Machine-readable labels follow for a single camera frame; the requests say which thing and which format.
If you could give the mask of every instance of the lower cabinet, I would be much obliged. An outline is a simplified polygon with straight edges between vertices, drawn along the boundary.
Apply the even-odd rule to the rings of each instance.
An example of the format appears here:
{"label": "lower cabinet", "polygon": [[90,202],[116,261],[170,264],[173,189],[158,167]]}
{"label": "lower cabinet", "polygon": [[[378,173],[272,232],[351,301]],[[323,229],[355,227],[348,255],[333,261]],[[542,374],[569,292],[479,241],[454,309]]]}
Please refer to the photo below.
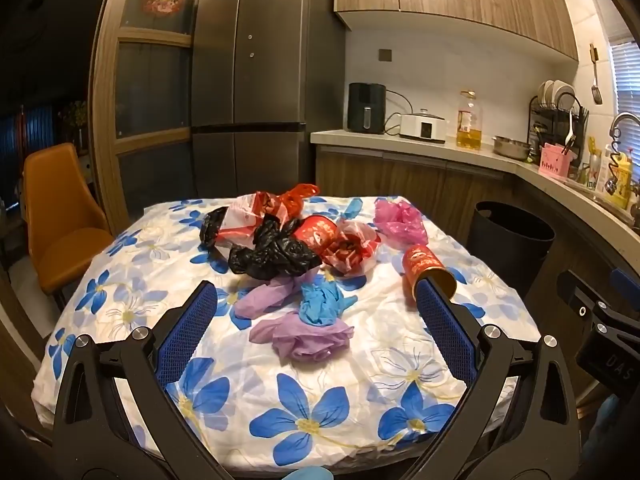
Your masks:
{"label": "lower cabinet", "polygon": [[556,239],[524,303],[540,333],[558,340],[579,399],[594,379],[575,362],[582,343],[582,320],[556,295],[556,278],[570,269],[613,309],[638,319],[638,314],[609,285],[609,274],[616,267],[636,276],[622,257],[564,206],[511,174],[427,157],[350,151],[361,153],[318,149],[316,184],[323,195],[403,196],[463,245],[476,203],[482,200],[510,203],[551,225]]}

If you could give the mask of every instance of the floral tablecloth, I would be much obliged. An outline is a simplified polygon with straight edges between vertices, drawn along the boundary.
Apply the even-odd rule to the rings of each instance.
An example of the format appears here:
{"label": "floral tablecloth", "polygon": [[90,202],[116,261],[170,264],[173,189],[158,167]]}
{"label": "floral tablecloth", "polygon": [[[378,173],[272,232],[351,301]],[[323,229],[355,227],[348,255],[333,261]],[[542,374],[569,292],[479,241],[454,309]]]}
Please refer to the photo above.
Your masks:
{"label": "floral tablecloth", "polygon": [[[314,197],[303,215],[344,215],[372,222],[376,197]],[[400,200],[397,197],[389,200]],[[368,468],[419,454],[428,433],[443,427],[465,390],[450,374],[402,282],[402,254],[383,244],[366,276],[341,278],[322,267],[357,302],[342,319],[355,328],[348,352],[322,364],[281,362],[270,345],[249,342],[251,321],[234,303],[261,282],[228,270],[199,247],[204,215],[230,200],[185,200],[148,208],[98,254],[51,338],[32,397],[40,420],[52,424],[66,359],[74,339],[126,338],[153,327],[181,306],[201,280],[218,290],[218,310],[178,383],[167,392],[193,431],[229,471],[283,473],[309,465],[334,471]],[[517,293],[453,238],[424,217],[429,247],[458,280],[454,302],[479,324],[536,341],[535,323]],[[277,312],[300,304],[294,295]],[[158,453],[126,381],[117,380],[139,443]],[[507,380],[492,422],[504,418],[514,381]]]}

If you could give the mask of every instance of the red paper cup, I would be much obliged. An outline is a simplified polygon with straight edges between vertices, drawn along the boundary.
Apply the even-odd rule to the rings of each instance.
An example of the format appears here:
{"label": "red paper cup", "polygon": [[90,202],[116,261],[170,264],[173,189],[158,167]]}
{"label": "red paper cup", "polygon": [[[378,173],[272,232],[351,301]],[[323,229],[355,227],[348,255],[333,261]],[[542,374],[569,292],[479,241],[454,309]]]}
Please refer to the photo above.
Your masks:
{"label": "red paper cup", "polygon": [[321,254],[335,239],[338,228],[326,216],[311,215],[293,235],[304,242],[316,254]]}
{"label": "red paper cup", "polygon": [[413,245],[409,247],[402,257],[402,267],[404,275],[411,285],[411,291],[415,299],[415,285],[430,276],[442,289],[445,295],[451,299],[456,293],[458,283],[436,255],[424,245]]}

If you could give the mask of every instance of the kitchen counter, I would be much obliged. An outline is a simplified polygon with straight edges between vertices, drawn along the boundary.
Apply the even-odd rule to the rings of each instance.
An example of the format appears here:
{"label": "kitchen counter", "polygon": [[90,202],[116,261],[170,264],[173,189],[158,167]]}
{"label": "kitchen counter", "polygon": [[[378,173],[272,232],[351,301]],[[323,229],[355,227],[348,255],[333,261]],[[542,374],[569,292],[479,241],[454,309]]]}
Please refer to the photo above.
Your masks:
{"label": "kitchen counter", "polygon": [[640,237],[626,224],[579,192],[568,188],[551,177],[539,174],[537,166],[496,155],[489,146],[483,145],[482,149],[477,152],[457,147],[454,139],[451,142],[447,141],[445,144],[432,144],[421,140],[402,139],[386,134],[354,134],[345,130],[312,133],[311,143],[426,156],[514,174],[573,212],[600,234],[624,258],[629,266],[640,274]]}

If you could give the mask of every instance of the stainless steel bowl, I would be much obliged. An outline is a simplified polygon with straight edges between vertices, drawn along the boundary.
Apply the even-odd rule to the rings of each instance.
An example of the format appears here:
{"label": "stainless steel bowl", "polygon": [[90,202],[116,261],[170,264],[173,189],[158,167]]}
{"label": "stainless steel bowl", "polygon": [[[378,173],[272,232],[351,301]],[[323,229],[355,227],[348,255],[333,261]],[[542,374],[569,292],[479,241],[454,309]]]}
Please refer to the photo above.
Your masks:
{"label": "stainless steel bowl", "polygon": [[508,156],[515,160],[527,160],[529,145],[526,142],[508,139],[507,137],[494,137],[494,153]]}

